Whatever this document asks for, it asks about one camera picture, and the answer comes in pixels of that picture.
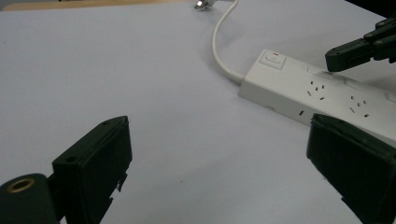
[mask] white tabletop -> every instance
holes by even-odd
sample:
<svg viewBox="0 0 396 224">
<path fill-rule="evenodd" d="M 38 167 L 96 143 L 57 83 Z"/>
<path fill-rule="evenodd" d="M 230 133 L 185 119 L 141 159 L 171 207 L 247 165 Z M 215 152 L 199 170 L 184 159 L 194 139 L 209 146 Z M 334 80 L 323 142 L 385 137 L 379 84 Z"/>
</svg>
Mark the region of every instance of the white tabletop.
<svg viewBox="0 0 396 224">
<path fill-rule="evenodd" d="M 103 120 L 127 115 L 134 160 L 102 223 L 360 223 L 305 156 L 309 127 L 240 98 L 210 53 L 230 3 L 0 12 L 0 183 L 50 175 Z M 319 67 L 383 18 L 337 0 L 241 1 L 219 54 L 262 49 Z M 345 72 L 393 91 L 394 65 Z"/>
</svg>

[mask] white cable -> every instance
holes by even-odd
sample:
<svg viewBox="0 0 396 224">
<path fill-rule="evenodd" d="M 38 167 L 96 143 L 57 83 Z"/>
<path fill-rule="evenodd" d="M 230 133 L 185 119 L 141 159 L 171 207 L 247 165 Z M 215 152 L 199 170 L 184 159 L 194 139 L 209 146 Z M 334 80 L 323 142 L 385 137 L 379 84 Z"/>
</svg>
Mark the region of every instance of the white cable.
<svg viewBox="0 0 396 224">
<path fill-rule="evenodd" d="M 226 76 L 231 81 L 235 82 L 236 84 L 241 85 L 245 76 L 238 74 L 234 71 L 231 71 L 229 68 L 227 68 L 227 66 L 220 60 L 216 49 L 216 38 L 218 36 L 218 30 L 222 25 L 222 23 L 224 22 L 224 20 L 230 15 L 231 12 L 233 12 L 233 10 L 236 8 L 237 5 L 238 5 L 238 0 L 234 0 L 233 4 L 227 9 L 227 11 L 225 11 L 225 13 L 222 15 L 222 17 L 219 19 L 218 23 L 216 24 L 212 35 L 212 54 L 213 57 L 215 58 L 216 64 L 222 70 L 223 75 Z"/>
</svg>

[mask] white power strip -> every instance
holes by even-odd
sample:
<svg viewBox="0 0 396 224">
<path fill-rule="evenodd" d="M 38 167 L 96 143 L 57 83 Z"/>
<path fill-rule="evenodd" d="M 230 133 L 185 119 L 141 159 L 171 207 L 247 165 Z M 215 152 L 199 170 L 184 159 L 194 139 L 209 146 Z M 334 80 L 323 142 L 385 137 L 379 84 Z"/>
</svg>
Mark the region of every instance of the white power strip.
<svg viewBox="0 0 396 224">
<path fill-rule="evenodd" d="M 268 49 L 239 95 L 306 125 L 314 113 L 342 119 L 396 147 L 396 95 Z"/>
</svg>

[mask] power cord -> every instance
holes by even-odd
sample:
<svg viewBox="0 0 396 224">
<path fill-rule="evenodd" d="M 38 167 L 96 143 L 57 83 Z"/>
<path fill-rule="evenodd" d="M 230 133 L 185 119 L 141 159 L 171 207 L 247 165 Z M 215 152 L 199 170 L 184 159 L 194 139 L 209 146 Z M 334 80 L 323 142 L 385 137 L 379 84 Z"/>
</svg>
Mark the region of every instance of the power cord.
<svg viewBox="0 0 396 224">
<path fill-rule="evenodd" d="M 212 7 L 216 1 L 217 0 L 200 0 L 195 5 L 195 8 L 204 10 L 206 7 Z M 236 8 L 237 5 L 238 5 L 238 0 L 233 0 L 233 4 L 224 12 L 224 14 L 221 16 L 221 18 L 219 19 L 218 23 L 215 26 L 215 29 L 213 30 L 213 35 L 212 35 L 212 55 L 213 55 L 213 58 L 215 59 L 216 64 L 221 69 L 223 75 L 240 86 L 240 85 L 242 85 L 242 81 L 244 80 L 245 76 L 243 76 L 235 71 L 230 70 L 220 60 L 218 51 L 217 51 L 217 47 L 216 47 L 216 39 L 218 36 L 219 28 L 222 25 L 222 23 L 225 21 L 225 19 L 227 19 L 227 17 L 233 12 L 233 10 Z"/>
</svg>

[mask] electrical outlet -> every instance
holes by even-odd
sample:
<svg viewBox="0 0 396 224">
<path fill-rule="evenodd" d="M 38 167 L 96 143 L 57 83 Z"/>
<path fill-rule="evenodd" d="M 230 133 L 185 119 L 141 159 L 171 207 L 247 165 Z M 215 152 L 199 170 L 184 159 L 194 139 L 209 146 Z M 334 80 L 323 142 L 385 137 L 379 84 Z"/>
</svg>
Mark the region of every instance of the electrical outlet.
<svg viewBox="0 0 396 224">
<path fill-rule="evenodd" d="M 265 49 L 239 95 L 310 125 L 314 113 L 363 129 L 396 147 L 396 96 L 365 83 Z"/>
</svg>

